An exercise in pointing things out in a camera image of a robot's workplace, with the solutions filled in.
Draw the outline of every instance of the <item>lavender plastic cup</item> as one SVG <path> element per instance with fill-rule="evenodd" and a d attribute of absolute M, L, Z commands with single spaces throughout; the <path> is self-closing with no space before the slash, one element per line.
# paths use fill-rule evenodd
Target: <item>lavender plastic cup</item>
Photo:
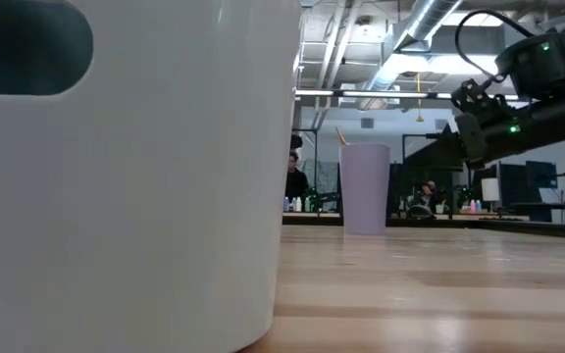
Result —
<path fill-rule="evenodd" d="M 385 235 L 389 163 L 389 147 L 382 144 L 350 144 L 339 149 L 346 234 Z"/>

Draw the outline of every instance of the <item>ceiling light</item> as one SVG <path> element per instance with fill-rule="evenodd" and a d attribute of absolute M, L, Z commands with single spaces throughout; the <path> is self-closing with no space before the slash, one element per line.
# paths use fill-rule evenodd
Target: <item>ceiling light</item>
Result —
<path fill-rule="evenodd" d="M 425 73 L 429 71 L 429 61 L 422 56 L 392 54 L 382 70 L 383 75 L 393 76 L 402 73 Z"/>
<path fill-rule="evenodd" d="M 467 12 L 454 12 L 444 20 L 443 25 L 459 25 Z M 487 14 L 478 14 L 468 19 L 464 26 L 500 26 L 502 21 Z"/>
<path fill-rule="evenodd" d="M 344 97 L 363 97 L 363 98 L 416 98 L 424 99 L 429 96 L 428 93 L 417 92 L 377 92 L 377 91 L 343 91 Z"/>
<path fill-rule="evenodd" d="M 489 73 L 496 74 L 498 68 L 491 55 L 473 55 L 469 57 L 475 64 Z M 481 71 L 466 63 L 458 55 L 441 55 L 431 59 L 429 72 L 447 75 L 478 75 Z"/>
<path fill-rule="evenodd" d="M 327 89 L 298 89 L 295 91 L 296 96 L 330 97 L 333 94 L 334 92 Z"/>

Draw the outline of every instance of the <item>computer monitor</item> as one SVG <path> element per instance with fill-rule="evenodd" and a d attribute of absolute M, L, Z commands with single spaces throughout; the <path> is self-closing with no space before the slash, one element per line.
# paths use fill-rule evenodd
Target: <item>computer monitor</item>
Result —
<path fill-rule="evenodd" d="M 527 183 L 535 188 L 557 188 L 557 167 L 553 163 L 527 161 Z"/>
<path fill-rule="evenodd" d="M 484 170 L 475 171 L 472 175 L 472 193 L 475 200 L 481 200 L 483 202 L 483 208 L 489 209 L 489 202 L 485 201 L 483 198 L 483 188 L 482 188 L 482 180 L 489 177 L 498 177 L 498 173 L 496 171 L 496 165 L 492 165 L 489 168 Z"/>

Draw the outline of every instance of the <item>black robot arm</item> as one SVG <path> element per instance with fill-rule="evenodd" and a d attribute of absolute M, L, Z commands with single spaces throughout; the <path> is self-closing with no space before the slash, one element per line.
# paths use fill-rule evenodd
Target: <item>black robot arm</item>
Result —
<path fill-rule="evenodd" d="M 459 45 L 461 27 L 479 13 L 498 17 L 527 36 L 498 55 L 497 75 L 470 61 Z M 455 45 L 463 60 L 488 79 L 482 84 L 467 80 L 452 93 L 453 105 L 463 113 L 455 117 L 458 132 L 447 126 L 436 142 L 409 156 L 408 165 L 446 168 L 465 163 L 478 169 L 487 162 L 565 140 L 565 33 L 532 35 L 494 11 L 480 10 L 461 22 Z M 529 102 L 525 107 L 510 107 L 503 95 L 486 93 L 507 77 L 518 96 Z"/>

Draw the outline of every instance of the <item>desk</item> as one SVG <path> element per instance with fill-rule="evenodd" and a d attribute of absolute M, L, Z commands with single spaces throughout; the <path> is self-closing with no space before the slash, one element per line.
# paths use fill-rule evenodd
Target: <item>desk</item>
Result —
<path fill-rule="evenodd" d="M 339 213 L 316 213 L 316 212 L 283 212 L 283 217 L 326 217 L 326 218 L 339 218 Z"/>
<path fill-rule="evenodd" d="M 565 239 L 283 227 L 280 258 L 274 323 L 242 353 L 565 352 Z"/>
<path fill-rule="evenodd" d="M 448 220 L 448 215 L 436 215 L 438 220 Z M 452 219 L 455 221 L 473 221 L 473 220 L 480 220 L 480 219 L 489 219 L 489 220 L 498 220 L 500 217 L 497 213 L 490 213 L 490 212 L 478 212 L 478 213 L 460 213 L 452 215 Z M 520 220 L 520 221 L 528 221 L 529 216 L 517 216 L 517 215 L 503 215 L 502 219 L 507 220 Z"/>

